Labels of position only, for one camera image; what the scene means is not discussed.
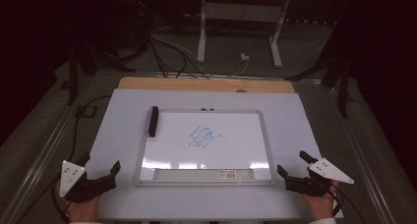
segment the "metal stand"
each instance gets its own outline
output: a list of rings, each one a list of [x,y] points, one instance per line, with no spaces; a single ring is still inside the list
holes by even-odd
[[[286,11],[290,0],[284,0],[282,7],[252,6],[252,5],[233,5],[207,3],[202,0],[201,26],[199,49],[197,52],[197,61],[205,62],[206,54],[206,19],[224,19],[224,20],[242,20],[256,22],[276,23],[275,33],[269,37],[270,51],[272,53],[273,64],[275,67],[282,67],[278,47],[276,45],[281,32],[282,25],[285,21]]]

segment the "whiteboard frame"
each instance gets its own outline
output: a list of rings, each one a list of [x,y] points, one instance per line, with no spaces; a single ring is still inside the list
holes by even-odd
[[[266,125],[264,122],[264,116],[263,113],[260,110],[214,110],[214,109],[206,109],[202,108],[200,110],[196,109],[159,109],[159,113],[205,113],[205,114],[257,114],[259,116],[260,120],[260,127],[262,132],[262,137],[264,139],[264,146],[265,146],[265,152],[266,157],[268,160],[268,169],[270,174],[270,180],[251,180],[251,181],[245,181],[245,180],[234,180],[234,181],[203,181],[203,182],[196,182],[196,181],[182,181],[182,182],[165,182],[165,181],[155,181],[155,180],[141,180],[141,172],[143,168],[143,161],[145,156],[145,151],[147,148],[147,141],[148,141],[148,132],[144,132],[143,140],[141,141],[141,146],[139,149],[138,154],[138,160],[137,160],[137,166],[135,169],[134,174],[134,181],[133,183],[140,187],[140,186],[172,186],[172,187],[184,187],[184,186],[259,186],[259,185],[276,185],[277,179],[274,174],[274,162],[272,161],[272,156],[270,154],[270,148],[269,148],[269,142],[268,142],[268,135],[266,130]],[[155,169],[154,174],[156,174],[156,170],[172,170],[172,171],[190,171],[190,169]],[[212,172],[212,171],[218,171],[221,173],[223,170],[237,170],[242,172],[243,170],[248,170],[248,175],[250,175],[252,178],[254,177],[254,170],[253,169],[242,169],[242,168],[236,168],[236,169],[194,169],[196,171],[204,171],[204,172]]]

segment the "cable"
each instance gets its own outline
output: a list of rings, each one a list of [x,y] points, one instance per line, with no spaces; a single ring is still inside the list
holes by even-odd
[[[160,58],[157,58],[157,51],[156,51],[155,47],[153,46],[153,43],[150,41],[150,42],[149,42],[149,44],[150,44],[150,46],[152,47],[152,50],[153,50],[153,56],[154,56],[154,57],[155,57],[155,59],[156,59],[156,63],[157,63],[157,65],[159,66],[159,70],[162,72],[163,77],[164,77],[164,78],[166,78],[166,75],[165,75],[165,70],[163,69],[163,67],[162,67],[162,65],[161,65],[161,63],[160,63]]]
[[[346,197],[347,201],[349,201],[349,203],[352,205],[353,209],[355,209],[355,211],[358,213],[359,217],[361,218],[362,222],[364,224],[366,224],[365,218],[363,217],[362,213],[359,211],[359,209],[356,207],[356,205],[352,202],[352,200],[350,200],[350,198],[344,194],[343,191],[341,191],[337,186],[331,184],[332,186],[334,186],[336,188],[336,190],[341,194],[341,196]]]
[[[340,200],[332,192],[328,192],[328,194],[332,196],[333,199],[336,201],[336,207],[333,210],[333,216],[335,216],[337,212],[340,211],[341,207],[343,206],[343,203],[340,203]]]
[[[180,53],[181,54],[181,57],[183,58],[183,61],[184,61],[184,64],[183,64],[183,67],[181,68],[181,70],[180,71],[178,71],[178,73],[177,73],[177,75],[176,75],[176,79],[181,75],[181,73],[182,72],[184,72],[184,73],[186,73],[186,74],[188,74],[189,76],[191,76],[191,77],[193,77],[193,78],[197,78],[197,77],[195,77],[195,76],[193,76],[192,74],[190,74],[190,73],[188,73],[188,72],[186,72],[185,71],[185,68],[187,67],[187,59],[186,59],[186,56],[185,56],[185,54],[183,53],[183,52],[181,52],[180,50],[178,50],[177,48],[175,48],[175,47],[173,47],[173,46],[170,46],[170,45],[167,45],[167,44],[164,44],[164,43],[159,43],[159,42],[155,42],[155,43],[153,43],[153,44],[155,44],[155,45],[160,45],[160,46],[164,46],[164,47],[167,47],[167,48],[172,48],[172,49],[175,49],[175,50],[177,50],[178,51],[178,53]],[[174,69],[172,69],[172,68],[170,68],[170,67],[168,67],[163,61],[162,61],[162,59],[160,58],[160,56],[157,56],[157,58],[159,59],[159,61],[162,63],[162,65],[164,65],[166,68],[168,68],[168,69],[170,69],[170,70],[172,70],[172,71],[175,71],[175,72],[177,72],[177,70],[174,70]]]
[[[257,51],[253,51],[253,50],[248,52],[248,54],[250,54],[250,53],[257,54],[261,58],[261,60],[265,64],[265,66],[267,66],[271,71],[273,71],[279,78],[283,78],[283,76],[278,72],[278,70],[275,67],[272,67],[272,66],[269,65],[268,61],[264,58],[264,56],[262,56],[261,53],[259,53]]]
[[[58,173],[58,175],[54,178],[51,186],[50,186],[50,194],[51,194],[51,199],[52,199],[52,203],[56,209],[56,211],[59,213],[59,218],[64,222],[64,223],[70,223],[70,219],[68,218],[68,216],[65,214],[65,211],[63,211],[58,203],[58,200],[56,199],[56,194],[55,194],[55,187],[57,182],[60,179],[60,174]]]
[[[65,209],[64,209],[65,213],[67,212],[68,208],[70,208],[71,204],[72,204],[72,202],[70,201],[70,203],[68,203],[67,207],[65,207]]]
[[[166,44],[166,45],[168,45],[168,46],[170,46],[170,48],[173,48],[173,49],[175,49],[175,50],[177,50],[177,51],[179,51],[179,52],[181,52],[181,53],[183,53],[184,54],[184,56],[190,61],[190,63],[191,63],[191,65],[193,66],[193,68],[199,73],[199,74],[201,74],[204,78],[206,78],[206,79],[209,79],[209,77],[207,77],[206,75],[209,75],[208,73],[206,73],[202,68],[201,68],[201,66],[199,65],[199,63],[197,63],[197,65],[199,66],[199,68],[200,69],[197,69],[196,68],[196,66],[194,65],[194,63],[193,63],[193,60],[191,60],[190,59],[190,57],[186,54],[186,53],[184,53],[184,52],[182,52],[180,49],[183,49],[183,50],[185,50],[185,51],[187,51],[187,53],[188,54],[190,54],[191,56],[193,56],[193,58],[197,61],[197,57],[190,51],[190,50],[188,50],[187,48],[185,48],[185,47],[183,47],[183,46],[180,46],[180,45],[177,45],[177,44],[174,44],[174,43],[171,43],[171,42],[168,42],[168,41],[165,41],[165,40],[162,40],[162,39],[160,39],[160,38],[158,38],[156,35],[154,35],[153,33],[151,33],[151,35],[152,35],[152,37],[153,38],[151,38],[151,40],[152,41],[158,41],[158,42],[161,42],[161,43],[163,43],[163,44]]]
[[[84,105],[82,108],[80,108],[80,110],[76,113],[76,124],[75,124],[75,130],[74,130],[74,135],[73,135],[73,142],[72,142],[72,148],[71,148],[71,154],[68,157],[68,161],[71,161],[73,156],[74,156],[74,152],[75,152],[75,147],[76,147],[76,138],[77,138],[77,128],[78,128],[78,123],[79,123],[79,119],[80,119],[80,112],[83,112],[83,110],[85,110],[90,104],[92,104],[93,102],[97,101],[98,99],[101,98],[107,98],[107,97],[111,97],[111,95],[103,95],[101,97],[92,99],[91,101],[89,101],[86,105]],[[31,209],[36,205],[37,202],[39,202],[39,200],[43,197],[43,195],[46,194],[46,192],[48,191],[48,189],[50,189],[51,187],[55,187],[56,181],[57,179],[59,179],[59,176],[61,174],[58,173],[53,179],[52,181],[48,184],[48,186],[46,186],[42,192],[39,194],[39,196],[37,196],[34,201],[28,205],[28,207],[25,209],[25,211],[22,213],[22,215],[19,217],[19,219],[16,221],[16,224],[21,223],[24,218],[28,215],[28,213],[31,211]]]
[[[177,44],[174,44],[174,43],[171,43],[171,42],[168,42],[168,41],[166,41],[166,40],[163,40],[163,39],[161,39],[161,38],[159,38],[159,37],[157,37],[156,35],[154,35],[153,33],[151,33],[150,34],[151,36],[153,36],[153,38],[155,38],[156,40],[159,40],[159,41],[161,41],[161,42],[164,42],[164,43],[166,43],[166,44],[169,44],[169,45],[172,45],[172,46],[175,46],[175,47],[177,47],[177,48],[180,48],[180,49],[183,49],[183,50],[185,50],[188,54],[190,54],[191,56],[193,56],[193,58],[196,60],[196,62],[197,62],[197,57],[189,50],[189,49],[187,49],[187,48],[185,48],[185,47],[183,47],[183,46],[180,46],[180,45],[177,45]],[[199,67],[199,69],[200,70],[197,70],[201,75],[203,75],[203,77],[205,77],[206,79],[208,79],[208,77],[207,76],[205,76],[205,75],[209,75],[209,73],[207,73],[207,72],[205,72],[203,69],[202,69],[202,67],[200,66],[200,64],[199,63],[197,63],[197,66]]]
[[[245,68],[242,70],[242,72],[240,72],[239,74],[236,74],[236,75],[232,75],[232,77],[239,76],[239,75],[245,73],[246,70],[248,69],[248,61],[249,61],[248,59],[245,60]]]

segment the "blue marker scribble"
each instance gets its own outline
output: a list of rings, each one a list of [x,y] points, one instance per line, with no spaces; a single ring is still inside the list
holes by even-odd
[[[209,127],[198,126],[191,134],[189,134],[189,137],[192,138],[192,140],[188,145],[204,148],[212,142],[212,140],[226,136],[222,134],[216,136]]]

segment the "label sticker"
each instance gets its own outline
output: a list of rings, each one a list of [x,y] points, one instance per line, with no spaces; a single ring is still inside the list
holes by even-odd
[[[219,179],[236,179],[236,170],[218,170]]]

